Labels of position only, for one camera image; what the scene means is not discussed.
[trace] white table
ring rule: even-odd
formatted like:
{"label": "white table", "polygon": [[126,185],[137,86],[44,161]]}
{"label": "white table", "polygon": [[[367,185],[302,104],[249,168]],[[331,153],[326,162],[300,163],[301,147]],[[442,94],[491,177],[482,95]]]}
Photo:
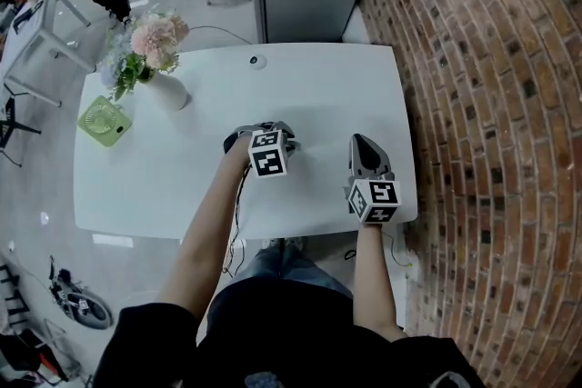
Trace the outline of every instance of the white table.
{"label": "white table", "polygon": [[[252,69],[263,55],[267,64]],[[106,149],[77,129],[75,219],[80,228],[182,238],[241,124],[283,120],[301,150],[287,176],[249,174],[241,238],[330,234],[357,229],[343,186],[348,146],[362,133],[383,147],[401,182],[395,223],[416,218],[416,180],[404,96],[392,49],[377,45],[245,45],[180,55],[174,75],[192,102],[167,114],[144,85],[119,103],[133,125]],[[85,80],[79,114],[107,95],[99,74]]]}
{"label": "white table", "polygon": [[[34,8],[37,2],[41,0],[28,0],[26,4],[21,8],[21,10],[16,15],[16,18]],[[0,89],[3,87],[4,82],[16,85],[19,88],[24,89],[31,95],[42,99],[49,104],[56,105],[57,107],[61,105],[60,101],[56,101],[53,97],[42,93],[38,89],[35,89],[31,85],[23,83],[21,80],[17,79],[11,75],[12,69],[14,68],[18,58],[26,50],[26,48],[33,43],[37,36],[41,36],[45,39],[54,49],[62,52],[68,56],[71,60],[84,67],[85,70],[92,72],[95,71],[95,64],[87,62],[81,55],[79,55],[75,49],[69,47],[65,41],[53,33],[53,22],[55,19],[47,15],[47,7],[51,0],[42,0],[43,4],[39,10],[25,23],[20,25],[18,34],[15,32],[12,25],[8,28],[8,36],[6,38],[4,53],[2,55],[2,61],[0,62]],[[85,26],[89,26],[89,21],[81,15],[81,13],[75,8],[70,0],[60,0],[65,4],[65,6],[75,15]]]}

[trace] flower bouquet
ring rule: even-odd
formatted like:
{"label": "flower bouquet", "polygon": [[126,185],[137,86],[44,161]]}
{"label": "flower bouquet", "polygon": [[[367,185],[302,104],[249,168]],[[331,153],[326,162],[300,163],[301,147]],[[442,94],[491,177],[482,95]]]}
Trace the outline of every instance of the flower bouquet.
{"label": "flower bouquet", "polygon": [[177,68],[177,47],[188,32],[188,25],[174,12],[148,12],[132,19],[123,33],[111,37],[107,54],[98,66],[110,99],[119,100],[141,83],[149,85],[161,105],[181,109],[187,100],[186,88],[160,71],[171,73]]}

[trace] gray floor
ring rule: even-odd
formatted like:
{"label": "gray floor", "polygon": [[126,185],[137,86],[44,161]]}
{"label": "gray floor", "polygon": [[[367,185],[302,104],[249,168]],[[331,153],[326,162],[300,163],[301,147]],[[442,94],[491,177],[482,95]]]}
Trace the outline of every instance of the gray floor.
{"label": "gray floor", "polygon": [[[57,5],[55,30],[69,41],[78,41],[82,55],[98,59],[104,49],[108,17],[99,5],[89,0],[73,1],[91,19],[92,25],[82,27],[62,5]],[[255,42],[251,2],[215,1],[218,5],[207,6],[205,0],[147,0],[147,4],[137,7],[134,14],[152,6],[174,8],[190,26],[220,26]],[[182,48],[187,51],[240,44],[239,39],[222,31],[198,29],[183,42]],[[17,119],[40,128],[43,133],[17,133],[11,139],[7,152],[23,160],[22,169],[0,157],[0,252],[6,260],[20,263],[35,276],[21,272],[21,289],[35,318],[48,318],[64,328],[75,356],[91,373],[113,330],[85,328],[66,319],[53,304],[51,295],[44,289],[48,286],[49,255],[55,257],[59,266],[71,270],[75,280],[82,281],[93,293],[102,296],[117,314],[124,306],[145,303],[155,297],[176,256],[179,242],[136,237],[131,248],[95,244],[92,232],[75,226],[73,148],[85,71],[65,57],[54,59],[44,45],[39,45],[22,61],[16,74],[58,96],[63,106],[57,109],[30,96],[18,98]],[[41,221],[43,213],[48,215],[48,222]],[[8,251],[11,241],[15,244],[14,253]],[[344,261],[344,253],[354,242],[353,234],[329,235],[313,239],[308,249],[324,269],[349,286],[353,261]],[[260,244],[248,242],[246,246],[248,261]],[[235,262],[239,260],[240,250],[237,250]],[[396,270],[396,274],[403,283],[402,269]],[[221,287],[226,283],[227,279],[223,278]],[[404,291],[398,293],[398,309],[402,314]]]}

